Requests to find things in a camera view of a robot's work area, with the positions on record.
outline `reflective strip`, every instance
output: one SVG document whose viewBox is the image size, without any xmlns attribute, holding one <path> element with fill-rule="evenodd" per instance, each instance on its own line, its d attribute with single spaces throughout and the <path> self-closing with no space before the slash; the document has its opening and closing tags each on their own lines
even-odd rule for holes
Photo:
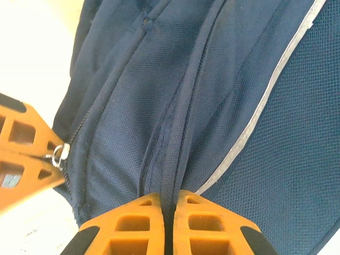
<svg viewBox="0 0 340 255">
<path fill-rule="evenodd" d="M 228 154 L 223 159 L 222 163 L 216 168 L 216 170 L 213 172 L 213 174 L 210 176 L 210 178 L 205 182 L 205 184 L 202 185 L 196 191 L 196 194 L 202 194 L 205 192 L 208 188 L 210 188 L 215 182 L 218 181 L 218 179 L 227 171 L 227 169 L 230 167 L 234 159 L 237 157 L 237 155 L 241 152 L 241 150 L 244 148 L 246 142 L 248 141 L 248 138 L 252 134 L 257 121 L 259 120 L 259 117 L 268 101 L 269 95 L 271 93 L 271 90 L 273 89 L 279 75 L 281 74 L 281 71 L 287 64 L 289 58 L 291 57 L 293 51 L 297 47 L 298 43 L 301 41 L 302 37 L 306 33 L 306 31 L 312 26 L 312 23 L 314 19 L 319 14 L 321 8 L 325 4 L 326 0 L 315 0 L 310 9 L 308 10 L 308 13 L 304 17 L 302 23 L 300 24 L 297 32 L 293 36 L 292 40 L 289 42 L 287 48 L 283 52 L 283 55 L 281 56 L 279 62 L 277 63 L 273 74 L 271 75 L 271 78 L 269 80 L 268 86 L 265 90 L 265 93 L 263 94 L 260 103 L 258 104 L 253 116 L 250 118 L 250 121 L 248 125 L 245 127 L 239 138 L 237 139 L 236 143 L 232 146 Z"/>
</svg>

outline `zipper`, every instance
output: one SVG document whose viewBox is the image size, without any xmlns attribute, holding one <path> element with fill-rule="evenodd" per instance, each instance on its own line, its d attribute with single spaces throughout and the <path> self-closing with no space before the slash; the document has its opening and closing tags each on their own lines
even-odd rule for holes
<svg viewBox="0 0 340 255">
<path fill-rule="evenodd" d="M 70 153 L 70 150 L 71 150 L 71 145 L 72 145 L 75 137 L 79 133 L 79 130 L 83 126 L 85 120 L 89 116 L 89 113 L 90 113 L 91 109 L 92 109 L 92 106 L 87 111 L 86 115 L 84 116 L 84 118 L 82 119 L 80 124 L 78 125 L 77 129 L 74 131 L 73 135 L 69 139 L 69 142 L 66 142 L 66 143 L 64 143 L 62 145 L 57 146 L 55 148 L 54 152 L 53 152 L 53 155 L 50 156 L 50 159 L 51 159 L 50 161 L 53 164 L 53 166 L 57 167 L 63 173 L 63 175 L 64 175 L 65 185 L 66 185 L 67 191 L 69 192 L 69 194 L 71 196 L 71 199 L 72 199 L 72 191 L 71 191 L 70 177 L 69 177 L 69 174 L 67 172 L 67 160 L 69 158 L 69 153 Z"/>
</svg>

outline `navy mesh fabric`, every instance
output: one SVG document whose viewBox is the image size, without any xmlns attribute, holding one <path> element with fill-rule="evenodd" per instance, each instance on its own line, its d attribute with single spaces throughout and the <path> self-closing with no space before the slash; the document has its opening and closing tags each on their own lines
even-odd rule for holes
<svg viewBox="0 0 340 255">
<path fill-rule="evenodd" d="M 269 0 L 265 11 L 257 2 L 244 3 L 227 1 L 211 31 L 197 78 L 197 115 L 182 189 L 198 190 L 235 144 L 310 8 L 309 1 Z"/>
<path fill-rule="evenodd" d="M 321 10 L 243 151 L 206 198 L 309 254 L 340 217 L 340 2 Z"/>
<path fill-rule="evenodd" d="M 181 81 L 211 2 L 196 1 L 189 8 L 189 2 L 171 1 L 158 16 L 153 35 L 144 37 L 126 65 L 88 153 L 86 203 L 91 217 L 137 198 L 143 154 Z M 103 157 L 103 151 L 109 153 Z"/>
</svg>

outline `zipper track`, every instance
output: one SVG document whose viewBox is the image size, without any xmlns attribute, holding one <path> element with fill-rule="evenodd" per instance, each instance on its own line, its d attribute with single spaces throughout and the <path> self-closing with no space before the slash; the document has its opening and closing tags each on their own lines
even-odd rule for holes
<svg viewBox="0 0 340 255">
<path fill-rule="evenodd" d="M 75 137 L 77 136 L 77 134 L 79 133 L 81 127 L 83 126 L 85 120 L 87 119 L 87 117 L 89 116 L 90 112 L 91 112 L 92 106 L 90 107 L 90 109 L 87 111 L 86 115 L 84 116 L 84 118 L 81 120 L 80 124 L 78 125 L 77 129 L 74 131 L 73 135 L 71 136 L 71 138 L 69 139 L 69 144 L 70 146 L 72 145 Z M 64 160 L 61 164 L 61 170 L 62 173 L 64 175 L 65 178 L 65 185 L 67 188 L 67 191 L 69 192 L 71 199 L 72 199 L 72 191 L 71 191 L 71 183 L 70 183 L 70 177 L 69 177 L 69 173 L 67 172 L 67 160 Z"/>
</svg>

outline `fabric seam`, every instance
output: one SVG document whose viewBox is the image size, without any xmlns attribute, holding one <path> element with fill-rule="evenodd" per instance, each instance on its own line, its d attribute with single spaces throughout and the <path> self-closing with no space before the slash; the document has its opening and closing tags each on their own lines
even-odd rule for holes
<svg viewBox="0 0 340 255">
<path fill-rule="evenodd" d="M 163 7 L 162 10 L 159 11 L 159 12 L 157 13 L 157 15 L 155 15 L 155 17 L 152 17 L 152 16 L 153 16 L 152 11 L 157 10 L 157 7 L 158 7 L 158 6 L 155 6 L 155 8 L 154 8 L 153 10 L 150 11 L 149 17 L 150 17 L 151 20 L 156 19 L 156 18 L 163 12 L 163 10 L 166 8 L 166 6 L 171 2 L 171 0 L 166 0 L 165 2 L 166 2 L 165 4 L 163 3 L 164 6 L 161 6 L 161 7 Z M 139 47 L 140 43 L 143 41 L 145 35 L 146 35 L 146 32 L 144 32 L 144 35 L 143 35 L 142 38 L 139 40 L 139 43 L 138 43 L 138 46 L 136 47 L 136 49 Z M 134 52 L 136 51 L 136 49 L 132 52 L 132 55 L 130 56 L 130 59 L 125 63 L 124 67 L 122 68 L 122 72 L 120 73 L 119 77 L 117 78 L 116 84 L 118 83 L 118 80 L 120 79 L 120 77 L 121 77 L 122 73 L 124 72 L 126 66 L 129 64 L 129 62 L 130 62 L 130 60 L 131 60 L 131 57 L 133 56 L 133 54 L 134 54 Z M 106 104 L 105 104 L 105 106 L 104 106 L 104 108 L 103 108 L 103 110 L 102 110 L 102 112 L 101 112 L 101 116 L 100 116 L 100 118 L 99 118 L 99 120 L 98 120 L 98 123 L 99 123 L 99 121 L 100 121 L 100 119 L 101 119 L 101 117 L 102 117 L 102 115 L 103 115 L 103 112 L 104 112 L 104 110 L 105 110 L 105 108 L 106 108 L 106 106 L 107 106 L 108 101 L 106 102 Z M 96 129 L 97 129 L 97 126 L 98 126 L 98 124 L 97 124 L 97 125 L 94 127 L 94 129 L 93 129 L 92 136 L 91 136 L 91 139 L 90 139 L 90 142 L 89 142 L 89 145 L 88 145 L 88 149 L 87 149 L 87 152 L 86 152 L 86 162 L 85 162 L 85 168 L 84 168 L 84 176 L 85 176 L 85 180 L 84 180 L 84 184 L 83 184 L 84 187 L 87 186 L 87 178 L 86 178 L 86 176 L 87 176 L 87 168 L 88 168 L 88 158 L 89 158 L 90 148 L 91 148 L 91 146 L 92 146 L 92 141 L 93 141 L 93 137 L 94 137 L 93 134 L 95 133 L 95 131 L 96 131 Z M 80 216 L 80 214 L 81 214 L 82 208 L 87 204 L 87 192 L 84 193 L 83 198 L 82 198 L 81 200 L 82 200 L 82 202 L 79 203 L 79 206 L 78 206 L 78 207 L 80 208 L 80 210 L 79 210 L 79 216 Z"/>
<path fill-rule="evenodd" d="M 290 59 L 291 55 L 293 54 L 295 48 L 298 46 L 299 42 L 303 38 L 304 34 L 307 32 L 307 30 L 310 28 L 310 24 L 313 22 L 313 20 L 317 17 L 320 10 L 322 9 L 323 5 L 325 4 L 326 0 L 315 0 L 310 9 L 308 10 L 307 14 L 303 18 L 300 26 L 298 27 L 296 33 L 294 34 L 291 41 L 288 43 L 288 46 L 284 50 L 281 58 L 279 59 L 270 79 L 268 82 L 268 86 L 263 93 L 263 96 L 256 107 L 252 117 L 249 120 L 249 123 L 235 142 L 235 144 L 232 146 L 230 151 L 227 153 L 225 158 L 222 160 L 222 162 L 219 164 L 219 166 L 216 168 L 216 170 L 212 173 L 210 178 L 196 191 L 196 194 L 202 194 L 205 192 L 208 188 L 210 188 L 215 182 L 218 181 L 218 179 L 228 170 L 232 162 L 235 160 L 237 155 L 241 152 L 241 150 L 244 148 L 246 142 L 248 141 L 250 135 L 252 134 L 259 117 L 267 104 L 269 95 L 279 77 L 281 74 L 283 68 L 287 64 L 288 60 Z"/>
</svg>

